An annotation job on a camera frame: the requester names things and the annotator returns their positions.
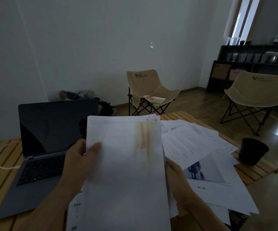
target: chair logo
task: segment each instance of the chair logo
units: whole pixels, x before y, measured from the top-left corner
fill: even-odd
[[[136,73],[135,76],[141,78],[141,77],[146,77],[147,74],[146,74],[146,75],[142,75],[142,74],[140,74],[140,73]]]

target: folding chair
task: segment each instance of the folding chair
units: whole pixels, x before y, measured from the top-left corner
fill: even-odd
[[[169,90],[165,88],[159,80],[157,71],[154,69],[137,72],[127,71],[126,76],[129,84],[127,95],[129,116],[130,102],[133,103],[135,108],[132,116],[140,115],[143,110],[147,110],[149,113],[156,112],[162,115],[171,101],[175,100],[176,96],[179,94],[179,90]],[[161,104],[156,104],[145,99],[145,95],[164,97],[166,100]]]
[[[259,136],[260,128],[264,125],[273,107],[278,105],[278,75],[242,72],[234,81],[233,85],[228,90],[224,90],[224,92],[229,97],[230,104],[220,123],[223,124],[243,118],[253,134]],[[240,110],[236,104],[244,105],[246,109]],[[233,107],[236,108],[237,112],[232,113]],[[254,107],[259,108],[259,110],[252,111],[251,109]],[[250,113],[243,114],[242,112],[246,110],[250,111]],[[261,111],[266,111],[262,121],[255,116],[255,113]],[[228,116],[239,113],[240,117],[224,121],[227,113]],[[245,119],[249,115],[253,115],[259,123],[256,131],[253,130]]]

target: hand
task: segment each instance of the hand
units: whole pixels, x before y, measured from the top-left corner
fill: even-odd
[[[78,140],[65,154],[64,167],[59,186],[71,190],[75,196],[82,188],[84,180],[91,172],[95,156],[99,152],[101,143],[95,143],[86,152],[86,140]]]
[[[189,203],[194,191],[191,189],[182,168],[166,157],[166,175],[170,190],[179,205],[183,208]]]

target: slatted table top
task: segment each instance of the slatted table top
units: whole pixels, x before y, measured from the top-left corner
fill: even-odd
[[[188,122],[196,123],[198,125],[204,126],[206,128],[212,129],[202,121],[196,119],[195,117],[191,116],[190,114],[179,111],[171,114],[164,114],[160,117],[161,120],[185,120]],[[235,141],[231,140],[230,138],[226,137],[222,133],[219,133],[219,136],[225,139],[226,141],[232,143],[233,145],[240,147],[240,144],[236,143]],[[2,140],[0,141],[0,148],[8,143],[18,142],[20,138],[16,138],[13,140]],[[235,151],[233,156],[238,159],[239,151]],[[21,143],[14,143],[11,145],[6,146],[2,152],[0,153],[0,165],[3,167],[13,167],[16,165],[20,165],[23,161],[22,157],[22,146]],[[278,167],[271,162],[267,161],[266,159],[261,159],[256,165],[254,166],[247,166],[242,163],[235,165],[235,169],[239,174],[242,181],[245,185],[249,185],[271,173],[277,173]],[[3,170],[0,169],[0,204],[3,201],[3,198],[10,187],[15,175],[17,173],[17,169],[13,170]],[[30,215],[31,211],[21,213],[12,217],[8,217],[5,219],[0,220],[0,231],[5,230],[17,230],[19,225]],[[179,210],[180,215],[184,215],[182,210]],[[56,222],[56,226],[53,227],[52,230],[54,231],[63,231],[66,227],[66,212],[61,212],[59,219]]]

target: white wall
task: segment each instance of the white wall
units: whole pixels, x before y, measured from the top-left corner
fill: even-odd
[[[200,87],[207,87],[208,79],[214,60],[217,60],[225,38],[229,37],[232,21],[235,15],[238,0],[217,0],[212,25],[208,32],[204,61],[200,74]]]
[[[198,85],[216,1],[17,0],[49,100],[92,89],[113,105],[128,102],[127,70]]]
[[[14,0],[0,0],[0,140],[20,136],[17,106],[47,97]]]
[[[278,0],[264,0],[251,40],[252,44],[267,44],[278,35]]]

